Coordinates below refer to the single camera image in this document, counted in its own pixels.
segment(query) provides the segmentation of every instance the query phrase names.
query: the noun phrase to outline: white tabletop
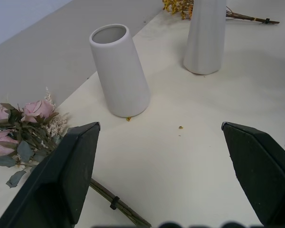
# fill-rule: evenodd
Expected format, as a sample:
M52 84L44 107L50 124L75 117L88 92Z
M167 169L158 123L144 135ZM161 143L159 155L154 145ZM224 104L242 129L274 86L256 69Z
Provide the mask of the white tabletop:
M230 6L249 14L241 2ZM171 220L184 227L260 224L220 127L223 121L252 126L285 148L285 1L276 4L267 10L280 25L227 22L223 67L208 76L182 66L190 22L158 14L134 37L152 100L130 122L109 113L97 73L59 107L70 113L70 126L100 122L93 178L154 227ZM256 3L251 16L264 16L262 7ZM5 170L0 167L0 216L19 190L4 186ZM131 222L89 189L76 227L104 224Z

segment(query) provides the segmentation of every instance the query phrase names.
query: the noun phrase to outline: black object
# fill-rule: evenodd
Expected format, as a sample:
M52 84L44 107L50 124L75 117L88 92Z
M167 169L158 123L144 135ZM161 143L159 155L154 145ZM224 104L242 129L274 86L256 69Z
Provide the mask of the black object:
M71 228L92 176L99 123L72 128L31 173L0 218L0 228Z
M285 151L267 133L223 123L226 143L250 204L263 225L285 225Z
M112 200L110 208L112 208L113 210L116 210L116 203L118 202L119 197L115 196L115 198Z

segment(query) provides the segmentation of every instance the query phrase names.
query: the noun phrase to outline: ribbed white vase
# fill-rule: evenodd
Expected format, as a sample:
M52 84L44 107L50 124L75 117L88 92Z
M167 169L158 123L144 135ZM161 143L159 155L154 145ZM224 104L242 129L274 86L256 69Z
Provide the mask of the ribbed white vase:
M129 29L103 26L91 34L90 45L110 112L120 117L143 112L150 91Z
M208 75L222 65L225 40L226 0L194 0L184 66Z

